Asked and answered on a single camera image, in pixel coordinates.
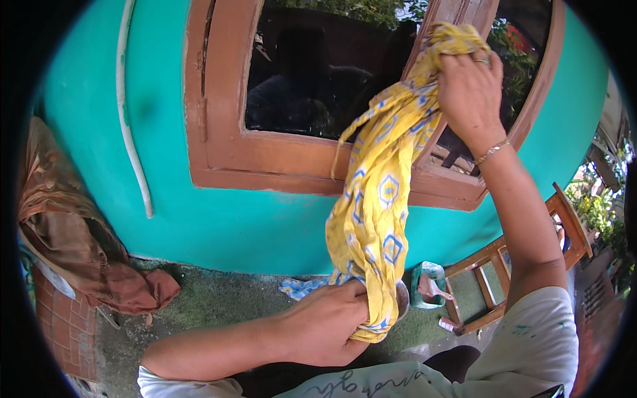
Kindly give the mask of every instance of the bracelet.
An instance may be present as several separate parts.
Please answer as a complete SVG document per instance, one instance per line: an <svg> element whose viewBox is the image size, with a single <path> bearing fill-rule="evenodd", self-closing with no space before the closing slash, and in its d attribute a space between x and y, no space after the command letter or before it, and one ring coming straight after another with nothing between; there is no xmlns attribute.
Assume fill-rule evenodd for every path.
<svg viewBox="0 0 637 398"><path fill-rule="evenodd" d="M487 160L487 157L493 155L494 153L496 153L498 150L504 148L506 145L510 145L509 139L507 138L506 140L502 141L501 143L495 144L494 146L490 147L487 150L487 153L484 154L484 156L481 156L478 160L475 160L473 163L477 166L480 163L484 162L485 160Z"/></svg>

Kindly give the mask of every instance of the t-shirt sleeve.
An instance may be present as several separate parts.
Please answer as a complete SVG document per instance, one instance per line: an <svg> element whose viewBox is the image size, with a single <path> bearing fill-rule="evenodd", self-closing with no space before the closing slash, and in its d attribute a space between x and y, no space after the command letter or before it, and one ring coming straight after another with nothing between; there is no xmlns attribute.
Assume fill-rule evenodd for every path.
<svg viewBox="0 0 637 398"><path fill-rule="evenodd" d="M563 384L568 396L577 364L571 299L561 287L543 287L511 307L465 382L453 388L459 398L529 398Z"/></svg>
<svg viewBox="0 0 637 398"><path fill-rule="evenodd" d="M140 366L137 379L144 398L240 398L241 385L235 379L217 381L165 380Z"/></svg>

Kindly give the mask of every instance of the turquoise wall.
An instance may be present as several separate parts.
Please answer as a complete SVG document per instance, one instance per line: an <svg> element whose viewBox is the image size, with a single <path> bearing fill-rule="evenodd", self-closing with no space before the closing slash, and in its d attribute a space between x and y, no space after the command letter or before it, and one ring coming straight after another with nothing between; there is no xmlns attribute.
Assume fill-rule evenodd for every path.
<svg viewBox="0 0 637 398"><path fill-rule="evenodd" d="M115 49L124 0L97 0L61 46L42 87L42 115L99 209L136 255L222 271L327 273L324 238L334 198L195 188L183 121L188 0L138 0L127 52L131 129L153 200L146 219L120 133ZM606 65L568 10L553 85L520 157L546 199L581 163L606 92ZM490 197L472 213L411 207L407 266L449 264L502 233Z"/></svg>

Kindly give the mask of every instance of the hand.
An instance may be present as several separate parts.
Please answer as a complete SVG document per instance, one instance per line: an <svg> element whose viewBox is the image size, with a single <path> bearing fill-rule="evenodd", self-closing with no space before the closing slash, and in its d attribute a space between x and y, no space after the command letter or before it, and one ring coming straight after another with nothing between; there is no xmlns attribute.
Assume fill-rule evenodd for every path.
<svg viewBox="0 0 637 398"><path fill-rule="evenodd" d="M441 55L438 102L449 127L467 145L474 158L504 141L506 132L500 121L502 100L502 62L493 51L491 68L480 61L487 54Z"/></svg>
<svg viewBox="0 0 637 398"><path fill-rule="evenodd" d="M357 280L320 287L268 320L268 333L278 341L286 362L345 366L369 345L349 338L369 320L367 290Z"/></svg>

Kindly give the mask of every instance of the yellow patterned cloth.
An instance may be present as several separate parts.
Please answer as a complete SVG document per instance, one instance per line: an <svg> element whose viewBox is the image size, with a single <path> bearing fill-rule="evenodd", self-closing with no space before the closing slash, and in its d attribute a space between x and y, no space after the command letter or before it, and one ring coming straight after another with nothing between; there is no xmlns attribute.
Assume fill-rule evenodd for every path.
<svg viewBox="0 0 637 398"><path fill-rule="evenodd" d="M334 271L320 281L287 280L281 290L300 299L317 285L340 285L351 279L367 286L369 322L352 338L377 343L398 316L396 282L408 251L404 234L411 166L438 122L440 55L489 50L470 25L435 23L405 82L377 94L369 110L343 131L341 146L359 126L343 195L326 223L327 249Z"/></svg>

